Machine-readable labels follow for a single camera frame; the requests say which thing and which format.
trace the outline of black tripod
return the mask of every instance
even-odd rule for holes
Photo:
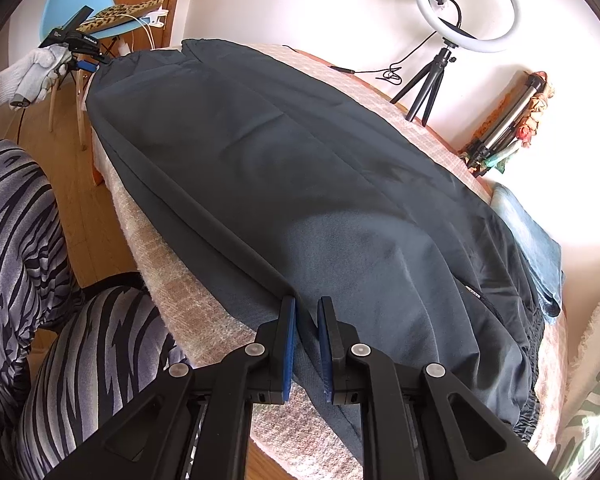
[[[422,88],[420,89],[420,92],[418,93],[418,96],[413,102],[413,106],[409,108],[409,112],[406,115],[406,119],[409,122],[413,121],[413,118],[420,110],[424,99],[429,96],[427,106],[424,109],[424,114],[422,115],[422,126],[427,125],[429,115],[431,114],[431,109],[433,108],[433,103],[436,100],[438,90],[440,90],[440,85],[442,84],[442,78],[445,75],[445,67],[448,63],[453,63],[456,61],[456,58],[451,56],[451,49],[455,48],[457,45],[451,43],[445,38],[443,39],[445,41],[445,46],[440,49],[440,52],[436,54],[436,57],[433,58],[433,61],[427,63],[424,68],[420,70],[413,77],[413,79],[411,79],[411,81],[409,81],[404,88],[402,88],[402,90],[396,94],[393,99],[391,99],[391,104],[395,105],[409,90],[416,86],[424,76],[427,76]]]

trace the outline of blue chair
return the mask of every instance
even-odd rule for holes
[[[78,12],[84,6],[89,6],[93,9],[92,16],[102,9],[106,9],[114,5],[113,0],[46,0],[45,9],[42,12],[42,19],[40,21],[40,41],[44,40],[51,30],[55,27],[62,27],[68,22],[76,12]],[[149,19],[140,18],[140,21],[148,23]],[[98,32],[91,34],[94,38],[99,40],[105,38],[117,38],[125,32],[135,30],[136,28],[142,27],[136,20],[129,20],[121,25],[115,27],[106,28]],[[84,78],[83,71],[78,72],[76,80],[76,104],[78,113],[78,136],[80,138],[80,145],[82,149],[86,149],[85,142],[85,131],[84,131],[84,116],[81,108],[81,94],[82,94],[82,80]],[[58,85],[54,86],[51,93],[51,103],[49,108],[49,131],[53,131],[53,114],[56,103],[56,91]]]

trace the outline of striped pants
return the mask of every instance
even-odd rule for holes
[[[78,286],[49,181],[0,140],[0,449],[21,478],[43,478],[158,371],[186,362],[134,278]],[[31,384],[38,328],[58,339]]]

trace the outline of blue denim fabric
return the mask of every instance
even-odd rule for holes
[[[491,208],[507,224],[531,271],[544,319],[553,324],[562,307],[562,250],[518,202],[509,189],[496,184]]]

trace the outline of white ring light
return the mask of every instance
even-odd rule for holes
[[[521,13],[520,2],[518,0],[511,0],[514,15],[513,25],[511,25],[511,28],[506,34],[500,36],[499,38],[494,38],[493,40],[475,40],[474,38],[468,38],[467,36],[464,36],[445,25],[445,23],[440,20],[440,18],[431,8],[429,0],[416,0],[416,3],[420,9],[420,12],[424,16],[424,19],[427,20],[427,23],[429,23],[429,25],[435,31],[440,33],[443,38],[447,38],[456,45],[467,50],[473,50],[474,52],[503,51],[511,44],[512,40],[520,29]]]

